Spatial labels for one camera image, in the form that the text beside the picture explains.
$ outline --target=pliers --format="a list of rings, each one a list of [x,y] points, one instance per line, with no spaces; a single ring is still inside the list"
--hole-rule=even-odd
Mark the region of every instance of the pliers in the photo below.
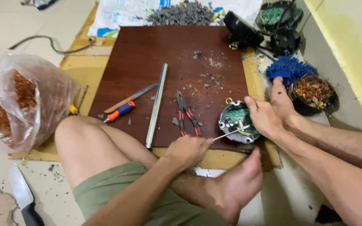
[[[198,121],[196,120],[195,116],[192,114],[191,109],[187,105],[184,96],[181,94],[181,92],[178,92],[177,94],[177,103],[178,103],[178,123],[180,126],[180,132],[181,136],[187,135],[187,132],[184,128],[184,115],[187,114],[188,118],[191,120],[192,124],[194,125],[195,129],[195,135],[198,137],[202,137],[201,130],[199,129]]]

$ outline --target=knife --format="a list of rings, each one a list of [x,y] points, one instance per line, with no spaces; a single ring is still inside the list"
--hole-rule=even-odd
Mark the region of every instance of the knife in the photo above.
[[[34,209],[36,203],[33,194],[16,163],[9,169],[9,181],[26,226],[44,226],[43,220]]]

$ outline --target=white tarp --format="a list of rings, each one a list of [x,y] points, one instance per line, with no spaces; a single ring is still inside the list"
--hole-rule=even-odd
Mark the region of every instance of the white tarp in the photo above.
[[[96,18],[88,35],[117,37],[120,26],[149,25],[146,20],[137,18],[149,16],[151,11],[148,9],[170,7],[182,2],[183,0],[100,0]],[[202,0],[200,3],[203,6],[211,4],[216,13],[231,10],[252,25],[259,13],[262,0]]]

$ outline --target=plastic bag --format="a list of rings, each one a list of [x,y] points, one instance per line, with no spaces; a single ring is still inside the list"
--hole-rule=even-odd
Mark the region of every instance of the plastic bag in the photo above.
[[[69,115],[79,84],[36,55],[0,56],[0,150],[29,152]]]

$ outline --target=yellow wall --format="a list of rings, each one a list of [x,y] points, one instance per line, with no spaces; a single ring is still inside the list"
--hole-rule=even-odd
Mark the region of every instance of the yellow wall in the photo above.
[[[304,1],[362,105],[362,1]]]

